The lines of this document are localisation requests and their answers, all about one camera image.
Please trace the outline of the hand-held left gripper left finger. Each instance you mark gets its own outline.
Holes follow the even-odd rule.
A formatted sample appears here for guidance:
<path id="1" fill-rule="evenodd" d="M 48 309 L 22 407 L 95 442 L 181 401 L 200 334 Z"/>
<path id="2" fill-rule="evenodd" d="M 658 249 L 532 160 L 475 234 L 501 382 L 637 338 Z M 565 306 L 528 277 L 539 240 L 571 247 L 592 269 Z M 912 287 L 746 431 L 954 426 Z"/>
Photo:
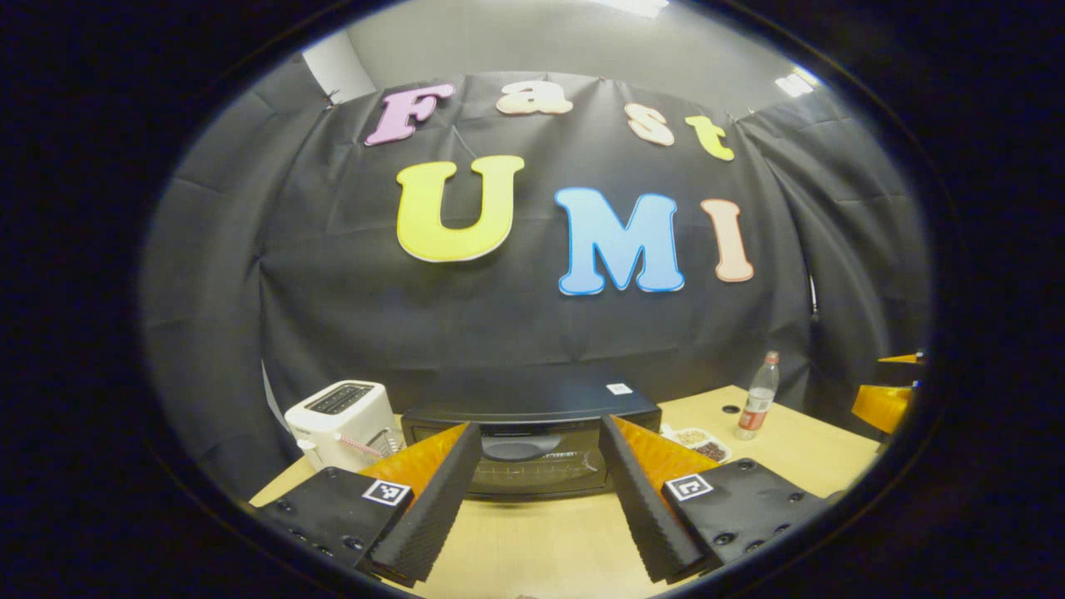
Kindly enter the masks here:
<path id="1" fill-rule="evenodd" d="M 350 473 L 326 467 L 255 509 L 304 554 L 399 585 L 428 579 L 482 458 L 464 422 Z"/>

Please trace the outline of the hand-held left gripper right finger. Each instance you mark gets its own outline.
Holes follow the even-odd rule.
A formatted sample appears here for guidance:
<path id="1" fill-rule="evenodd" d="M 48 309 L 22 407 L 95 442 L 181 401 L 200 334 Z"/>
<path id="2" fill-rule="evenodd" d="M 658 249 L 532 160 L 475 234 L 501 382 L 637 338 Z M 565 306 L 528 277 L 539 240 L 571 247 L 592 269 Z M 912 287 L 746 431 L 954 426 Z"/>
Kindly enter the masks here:
<path id="1" fill-rule="evenodd" d="M 599 422 L 599 448 L 654 582 L 722 568 L 830 506 L 757 460 L 717 463 L 615 414 Z"/>

